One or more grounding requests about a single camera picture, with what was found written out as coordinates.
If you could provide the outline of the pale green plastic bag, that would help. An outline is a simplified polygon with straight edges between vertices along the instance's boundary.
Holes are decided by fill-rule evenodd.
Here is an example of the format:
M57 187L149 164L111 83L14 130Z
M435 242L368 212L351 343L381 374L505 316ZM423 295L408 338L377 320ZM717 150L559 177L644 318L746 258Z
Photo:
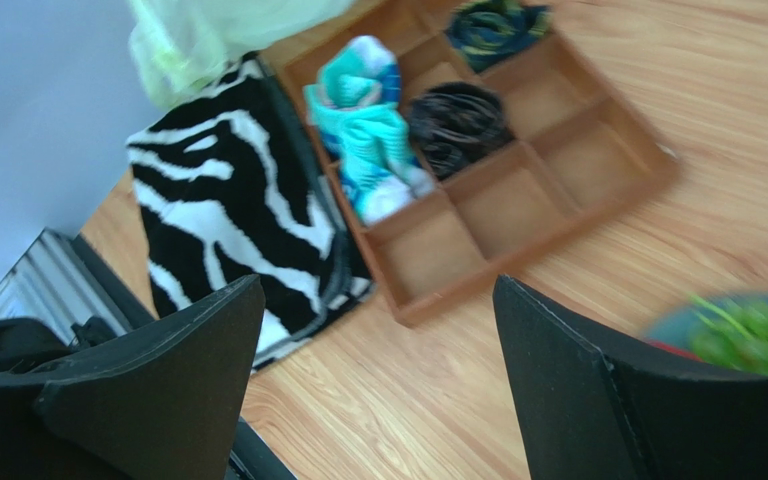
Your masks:
M343 14L345 0L130 0L129 50L142 88L171 109L245 54Z

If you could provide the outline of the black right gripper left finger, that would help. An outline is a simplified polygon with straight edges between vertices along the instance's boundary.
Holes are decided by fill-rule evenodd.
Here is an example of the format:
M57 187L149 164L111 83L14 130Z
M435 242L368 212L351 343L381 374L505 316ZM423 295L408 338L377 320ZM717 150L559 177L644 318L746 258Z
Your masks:
M119 338L0 373L0 479L219 479L263 319L255 276Z

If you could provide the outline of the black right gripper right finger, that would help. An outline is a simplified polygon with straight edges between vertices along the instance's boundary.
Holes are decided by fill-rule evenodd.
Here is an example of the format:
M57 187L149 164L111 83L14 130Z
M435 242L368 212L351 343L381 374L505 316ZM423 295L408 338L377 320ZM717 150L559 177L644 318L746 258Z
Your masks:
M493 307L535 479L768 479L768 377L662 350L501 276Z

